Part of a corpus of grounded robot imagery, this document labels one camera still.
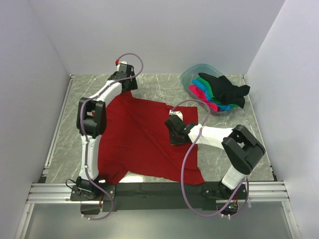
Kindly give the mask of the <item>red t shirt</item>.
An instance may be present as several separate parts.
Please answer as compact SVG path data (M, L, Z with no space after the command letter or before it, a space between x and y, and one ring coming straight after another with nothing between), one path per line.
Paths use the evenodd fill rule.
M98 153L99 176L117 184L128 172L181 180L181 166L189 143L171 145L164 124L173 107L138 99L130 92L115 97L106 107L107 127ZM186 184L204 182L197 166L197 146L190 153L184 172Z

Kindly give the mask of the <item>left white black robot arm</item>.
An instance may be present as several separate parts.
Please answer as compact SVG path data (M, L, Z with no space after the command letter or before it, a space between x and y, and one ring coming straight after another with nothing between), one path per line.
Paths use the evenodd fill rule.
M88 200L96 199L101 193L98 151L107 126L106 106L121 93L137 88L134 67L122 61L98 92L79 100L76 126L81 134L82 159L76 187Z

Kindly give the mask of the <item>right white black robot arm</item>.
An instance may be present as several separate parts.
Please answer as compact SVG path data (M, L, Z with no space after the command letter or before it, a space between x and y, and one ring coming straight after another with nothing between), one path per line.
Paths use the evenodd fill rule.
M177 115L171 115L164 124L168 128L172 145L190 144L181 166L181 185L184 185L187 159L195 145L208 145L226 152L231 166L219 182L219 194L225 199L236 193L236 187L251 174L266 152L259 140L241 124L234 128L216 128L198 123L185 124Z

